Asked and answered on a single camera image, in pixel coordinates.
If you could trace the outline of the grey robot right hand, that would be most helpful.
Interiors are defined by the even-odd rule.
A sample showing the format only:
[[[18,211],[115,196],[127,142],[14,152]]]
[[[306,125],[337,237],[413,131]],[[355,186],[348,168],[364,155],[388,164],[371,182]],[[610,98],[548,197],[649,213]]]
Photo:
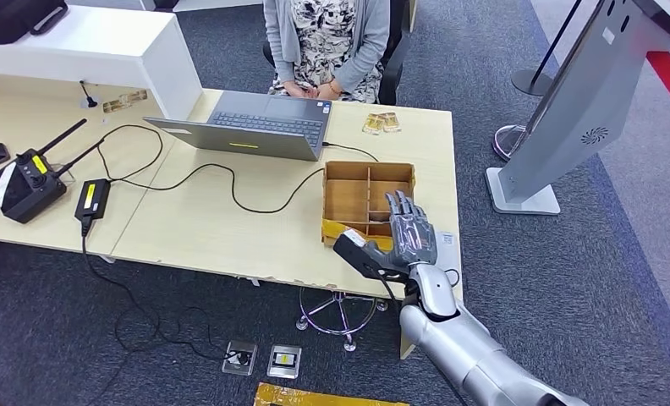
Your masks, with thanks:
[[[437,261],[437,238],[424,210],[402,190],[386,193],[393,248],[380,250],[375,242],[365,245],[365,253],[382,269],[406,272],[417,263],[434,265]]]

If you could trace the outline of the person's left hand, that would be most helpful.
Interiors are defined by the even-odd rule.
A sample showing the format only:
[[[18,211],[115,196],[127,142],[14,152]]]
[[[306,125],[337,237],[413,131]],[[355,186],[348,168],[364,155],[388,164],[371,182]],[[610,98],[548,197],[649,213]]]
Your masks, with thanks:
[[[321,100],[335,101],[342,94],[342,87],[336,80],[320,84],[315,90],[315,97]]]

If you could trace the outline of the person's right hand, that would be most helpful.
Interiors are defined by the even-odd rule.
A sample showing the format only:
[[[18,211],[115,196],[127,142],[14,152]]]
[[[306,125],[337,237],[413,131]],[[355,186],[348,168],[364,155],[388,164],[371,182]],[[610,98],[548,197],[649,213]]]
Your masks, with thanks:
[[[317,98],[318,90],[317,88],[312,88],[308,85],[305,87],[299,85],[295,81],[286,81],[283,82],[284,91],[292,97],[298,98]]]

